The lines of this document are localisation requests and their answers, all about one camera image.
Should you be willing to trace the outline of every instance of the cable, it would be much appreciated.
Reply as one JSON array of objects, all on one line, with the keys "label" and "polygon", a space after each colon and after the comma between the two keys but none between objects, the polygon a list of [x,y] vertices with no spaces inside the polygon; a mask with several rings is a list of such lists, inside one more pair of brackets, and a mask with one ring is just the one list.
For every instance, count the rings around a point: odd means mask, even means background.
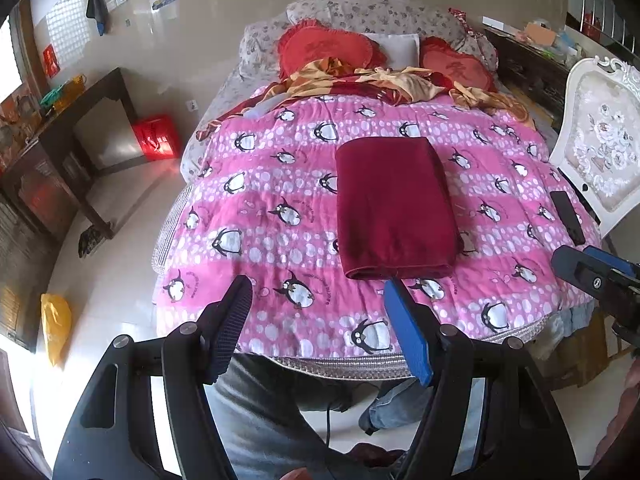
[{"label": "cable", "polygon": [[331,405],[332,402],[326,407],[326,446],[329,447],[331,441]]},{"label": "cable", "polygon": [[[359,387],[363,386],[364,384],[368,384],[369,386],[373,386],[377,391],[380,391],[380,387],[376,386],[374,383],[360,383],[358,384],[356,387],[354,387],[354,389],[351,391],[351,393],[353,394]],[[327,447],[329,447],[329,442],[331,442],[331,406],[334,405],[334,400],[332,400],[331,402],[329,402],[328,406],[326,407],[326,441],[325,444]]]}]

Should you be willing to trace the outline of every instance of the white pillow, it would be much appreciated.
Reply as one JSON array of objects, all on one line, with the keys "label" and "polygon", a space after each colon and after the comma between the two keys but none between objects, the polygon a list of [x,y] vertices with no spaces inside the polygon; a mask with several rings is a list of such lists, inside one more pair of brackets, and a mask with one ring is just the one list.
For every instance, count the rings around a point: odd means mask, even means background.
[{"label": "white pillow", "polygon": [[420,38],[417,34],[365,34],[379,44],[386,65],[394,70],[420,66]]}]

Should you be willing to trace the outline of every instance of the wooden desk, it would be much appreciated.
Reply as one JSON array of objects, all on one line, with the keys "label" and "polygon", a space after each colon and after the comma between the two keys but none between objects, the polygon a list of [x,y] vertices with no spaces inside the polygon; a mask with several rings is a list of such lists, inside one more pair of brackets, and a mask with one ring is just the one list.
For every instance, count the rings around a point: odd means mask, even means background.
[{"label": "wooden desk", "polygon": [[[103,98],[120,101],[129,123],[137,122],[138,115],[124,84],[122,72],[120,68],[115,68],[85,90],[60,114],[44,124],[2,175],[2,189],[9,200],[33,227],[51,237],[52,233],[19,196],[22,176],[43,162],[48,165],[52,176],[87,219],[106,238],[113,238],[113,231],[109,224],[86,200],[86,194],[95,179],[97,170],[73,131],[74,125]],[[64,161],[70,154],[73,154],[87,171],[90,178],[88,185],[79,182],[65,167]]]}]

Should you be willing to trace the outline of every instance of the tiled floor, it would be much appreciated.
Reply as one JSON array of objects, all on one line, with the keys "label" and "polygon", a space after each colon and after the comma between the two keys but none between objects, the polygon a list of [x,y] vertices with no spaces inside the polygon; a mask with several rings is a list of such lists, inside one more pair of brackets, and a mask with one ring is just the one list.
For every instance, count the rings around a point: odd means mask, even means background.
[{"label": "tiled floor", "polygon": [[[150,257],[173,200],[184,181],[175,161],[145,164],[107,176],[92,189],[91,200],[105,218],[116,221],[116,236],[85,260],[78,259],[78,237],[88,221],[78,215],[64,242],[49,291],[67,298],[74,313],[72,337],[62,369],[46,361],[42,342],[34,359],[33,398],[37,427],[47,461],[53,466],[68,420],[107,345],[118,334],[135,340],[155,337],[151,294],[156,276]],[[579,463],[589,463],[595,444],[613,416],[629,358],[616,361],[588,386],[555,394],[574,440]],[[372,442],[386,449],[407,448],[417,424],[367,437],[357,425],[373,391],[345,413],[332,413],[332,447],[351,449]],[[156,430],[164,467],[179,473],[160,378],[152,381]],[[326,415],[305,413],[324,438]]]},{"label": "tiled floor", "polygon": [[[49,282],[49,292],[66,298],[74,314],[68,355],[62,370],[51,368],[40,339],[33,381],[38,432],[52,466],[76,402],[111,340],[123,333],[136,341],[156,336],[151,253],[183,187],[175,160],[100,179],[91,190],[90,202],[100,215],[115,222],[116,235],[84,260],[78,258],[78,238],[90,224],[78,214],[71,225]],[[155,390],[162,391],[161,382]],[[170,444],[168,426],[159,431],[161,442],[163,435]]]}]

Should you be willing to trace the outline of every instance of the bed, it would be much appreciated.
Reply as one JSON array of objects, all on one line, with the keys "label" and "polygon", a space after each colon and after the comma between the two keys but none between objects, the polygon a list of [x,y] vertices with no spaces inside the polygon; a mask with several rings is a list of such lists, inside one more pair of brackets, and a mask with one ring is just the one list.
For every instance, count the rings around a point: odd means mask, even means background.
[{"label": "bed", "polygon": [[287,113],[231,118],[203,136],[210,120],[278,79],[276,40],[305,18],[354,32],[437,36],[492,73],[497,67],[486,38],[408,0],[300,0],[247,27],[239,65],[185,150],[188,186],[156,245],[158,335],[196,319],[242,273],[255,296],[238,351],[324,377],[408,377],[383,282],[348,280],[340,267],[334,155],[363,136],[426,136],[444,165],[465,247],[452,276],[406,280],[442,323],[473,338],[527,342],[559,310],[591,304],[551,272],[553,250],[571,241],[549,192],[569,194],[587,244],[600,245],[597,227],[549,166],[544,139],[505,111],[464,110],[448,95],[401,106],[323,96],[287,105]]}]

